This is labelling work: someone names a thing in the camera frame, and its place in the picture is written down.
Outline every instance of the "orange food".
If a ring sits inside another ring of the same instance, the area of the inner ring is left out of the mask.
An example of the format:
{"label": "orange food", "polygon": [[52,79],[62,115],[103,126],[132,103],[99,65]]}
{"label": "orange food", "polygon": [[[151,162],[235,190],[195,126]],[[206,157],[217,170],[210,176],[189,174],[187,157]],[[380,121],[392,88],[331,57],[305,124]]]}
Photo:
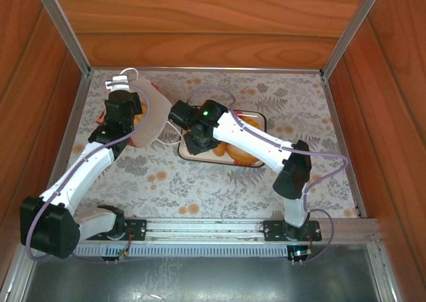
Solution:
{"label": "orange food", "polygon": [[222,157],[225,154],[226,145],[227,143],[222,141],[219,146],[213,149],[214,154],[217,155],[217,157]]}
{"label": "orange food", "polygon": [[[243,121],[247,122],[249,125],[253,126],[254,128],[260,129],[259,124],[247,116],[239,116]],[[226,145],[226,152],[229,154],[229,157],[234,159],[235,161],[241,163],[241,164],[253,164],[259,159],[252,156],[248,152],[245,152],[244,150],[239,149],[238,147],[235,147],[231,144]]]}
{"label": "orange food", "polygon": [[134,116],[133,126],[135,128],[140,124],[142,120],[144,120],[147,110],[148,107],[145,105],[145,103],[142,102],[142,114],[137,114]]}

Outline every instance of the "plate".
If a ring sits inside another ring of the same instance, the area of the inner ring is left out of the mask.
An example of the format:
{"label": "plate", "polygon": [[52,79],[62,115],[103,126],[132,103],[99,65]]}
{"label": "plate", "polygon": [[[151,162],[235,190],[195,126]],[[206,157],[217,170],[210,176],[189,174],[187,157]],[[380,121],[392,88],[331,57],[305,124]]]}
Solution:
{"label": "plate", "polygon": [[[266,118],[263,114],[259,112],[254,112],[254,111],[241,111],[241,110],[236,110],[236,114],[238,116],[246,116],[251,118],[259,125],[260,130],[266,132]],[[232,166],[245,166],[245,167],[252,167],[252,168],[259,168],[264,165],[262,161],[257,161],[250,165],[241,164],[239,162],[236,162],[231,157],[229,157],[227,152],[225,152],[225,154],[222,157],[217,157],[217,155],[214,154],[213,150],[209,150],[194,156],[189,153],[186,147],[185,140],[183,138],[180,139],[178,154],[181,158],[185,160],[211,162],[214,164],[229,164]]]}

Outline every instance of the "wooden panel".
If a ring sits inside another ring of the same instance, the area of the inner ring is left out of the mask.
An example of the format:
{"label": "wooden panel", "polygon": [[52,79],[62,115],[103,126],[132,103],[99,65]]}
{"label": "wooden panel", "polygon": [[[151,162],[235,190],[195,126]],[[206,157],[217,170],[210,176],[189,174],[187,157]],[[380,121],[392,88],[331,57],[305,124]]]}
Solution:
{"label": "wooden panel", "polygon": [[92,66],[321,68],[336,40],[251,35],[79,35]]}
{"label": "wooden panel", "polygon": [[369,15],[423,141],[426,141],[425,11],[426,0],[377,0]]}
{"label": "wooden panel", "polygon": [[39,0],[0,0],[0,100],[40,10]]}
{"label": "wooden panel", "polygon": [[338,38],[361,0],[59,0],[77,33],[261,33]]}
{"label": "wooden panel", "polygon": [[[366,21],[345,54],[373,146],[418,267],[426,275],[426,147]],[[380,206],[376,199],[374,206]]]}
{"label": "wooden panel", "polygon": [[361,195],[405,301],[426,295],[425,8],[426,0],[377,0],[330,79]]}
{"label": "wooden panel", "polygon": [[43,10],[28,48],[0,102],[0,221],[25,166],[67,51],[61,36]]}
{"label": "wooden panel", "polygon": [[390,195],[391,188],[383,175],[380,159],[364,123],[356,89],[343,60],[330,78],[330,88],[367,214],[379,220],[404,301],[422,301],[426,295],[423,276],[419,272],[416,257],[411,254],[407,235],[399,223],[398,212]]}
{"label": "wooden panel", "polygon": [[59,75],[54,93],[49,100],[27,165],[20,177],[13,201],[0,229],[0,247],[4,261],[0,265],[0,279],[4,278],[16,245],[20,241],[17,227],[19,225],[19,206],[27,196],[39,195],[46,189],[79,87],[81,72],[69,53],[65,57],[62,69],[55,72],[54,75]]}

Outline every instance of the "aluminum frame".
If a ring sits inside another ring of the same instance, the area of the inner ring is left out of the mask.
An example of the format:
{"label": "aluminum frame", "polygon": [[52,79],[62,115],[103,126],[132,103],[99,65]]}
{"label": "aluminum frame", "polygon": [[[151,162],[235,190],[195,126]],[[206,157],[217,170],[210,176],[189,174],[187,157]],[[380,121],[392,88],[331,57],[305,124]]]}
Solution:
{"label": "aluminum frame", "polygon": [[367,252],[373,270],[379,298],[382,301],[400,302],[401,294],[396,286],[392,270],[389,268],[386,252],[380,242],[367,244]]}
{"label": "aluminum frame", "polygon": [[52,18],[53,23],[61,34],[81,72],[84,75],[89,75],[91,69],[89,60],[87,59],[86,54],[83,51],[79,40],[77,39],[77,36],[71,28],[64,11],[59,5],[58,0],[41,0],[41,2],[47,10],[49,16]]}
{"label": "aluminum frame", "polygon": [[[92,67],[91,70],[120,71],[128,66]],[[274,74],[315,74],[320,75],[319,69],[289,69],[289,68],[237,68],[237,67],[134,67],[138,71],[200,71],[209,73],[274,73]]]}
{"label": "aluminum frame", "polygon": [[[337,115],[337,110],[335,108],[333,94],[331,93],[331,88],[328,83],[328,79],[325,76],[322,76],[321,79],[324,85],[325,99],[327,100],[328,109],[331,115],[331,121],[333,122],[335,135],[339,143],[340,152],[344,156],[346,156],[350,161],[349,151],[347,150],[345,137],[341,129],[339,116]],[[355,207],[358,209],[358,212],[361,218],[367,218],[367,210],[365,209],[365,206],[361,197],[361,192],[359,191],[359,186],[357,183],[355,172],[353,171],[352,163],[350,163],[349,166],[346,168],[346,175],[347,175],[347,180],[349,181],[349,187],[351,188],[352,198],[355,202]]]}
{"label": "aluminum frame", "polygon": [[370,12],[370,9],[373,7],[376,0],[362,0],[359,4],[355,14],[353,15],[351,21],[346,26],[345,30],[341,34],[339,41],[334,47],[331,55],[329,56],[327,62],[325,63],[323,69],[323,75],[326,78],[329,78],[334,71],[337,63],[340,58],[346,51],[346,48],[349,46],[351,40],[357,33],[359,27],[363,23],[364,19],[367,17],[367,14]]}
{"label": "aluminum frame", "polygon": [[[67,124],[67,129],[60,147],[59,156],[51,175],[51,182],[55,181],[66,170],[69,152],[73,145],[73,138],[77,132],[84,101],[89,91],[91,75],[83,75],[73,106],[72,114]],[[331,224],[328,219],[316,219],[320,222],[325,244],[330,235]],[[334,219],[335,235],[334,244],[351,245],[377,245],[381,241],[381,234],[375,219]],[[266,243],[260,233],[261,219],[185,219],[176,218],[148,219],[147,238],[143,243],[135,242],[138,246],[166,246],[173,245],[255,245],[256,247],[271,247],[276,243]],[[294,244],[294,242],[281,242],[280,245]],[[107,247],[110,242],[82,241],[79,247],[84,246]],[[26,257],[24,247],[18,244],[15,257],[9,268],[7,278],[0,292],[0,301],[21,301],[33,270],[34,263]],[[380,285],[386,285],[386,279],[381,277]]]}

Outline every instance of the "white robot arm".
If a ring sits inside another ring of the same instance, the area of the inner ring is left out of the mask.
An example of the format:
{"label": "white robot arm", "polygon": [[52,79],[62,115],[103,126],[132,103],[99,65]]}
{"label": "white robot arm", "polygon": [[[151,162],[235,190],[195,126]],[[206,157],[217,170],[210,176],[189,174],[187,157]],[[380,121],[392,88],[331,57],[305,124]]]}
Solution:
{"label": "white robot arm", "polygon": [[33,228],[31,247],[34,249],[65,258],[82,239],[98,233],[116,235],[124,231],[124,212],[112,206],[99,206],[91,212],[75,215],[79,202],[92,183],[117,159],[130,139],[108,148],[103,148],[104,145],[130,134],[134,116],[142,113],[139,96],[130,93],[126,76],[116,76],[113,81],[120,82],[110,87],[111,92],[105,101],[104,122],[91,134],[79,159],[39,198],[28,197],[21,204],[22,244],[26,244],[36,215],[53,196],[37,221],[37,227]]}
{"label": "white robot arm", "polygon": [[263,161],[278,173],[272,187],[284,199],[286,223],[296,228],[305,224],[308,211],[304,208],[302,190],[310,178],[310,157],[280,148],[309,151],[305,142],[299,140],[297,144],[292,144],[249,124],[240,126],[230,110],[213,100],[207,100],[199,108],[179,100],[172,107],[169,119],[188,130],[184,139],[191,154],[213,149],[223,141]]}
{"label": "white robot arm", "polygon": [[[55,193],[54,198],[38,221],[31,238],[31,247],[57,257],[68,257],[80,240],[98,233],[119,235],[124,231],[124,212],[112,206],[99,206],[83,215],[75,215],[75,210],[95,179],[108,168],[128,144],[128,139],[110,146],[101,146],[124,137],[133,131],[134,115],[142,113],[137,94],[129,93],[128,87],[112,87],[105,101],[105,121],[91,134],[79,159],[51,188],[40,198],[28,197],[21,204],[21,243],[25,245],[27,234],[35,215],[41,206]],[[309,150],[302,141],[297,144],[274,138],[249,124],[245,124],[255,137],[240,128],[231,112],[213,100],[207,100],[202,107],[193,107],[178,101],[169,114],[169,119],[190,132],[184,135],[189,151],[197,154],[215,148],[221,141],[233,144],[262,160],[278,177],[273,189],[284,199],[285,222],[287,228],[302,229],[308,222],[308,212],[304,208],[302,190],[309,180],[311,163],[309,156],[281,150],[271,145],[292,149]],[[77,163],[85,162],[73,174]]]}

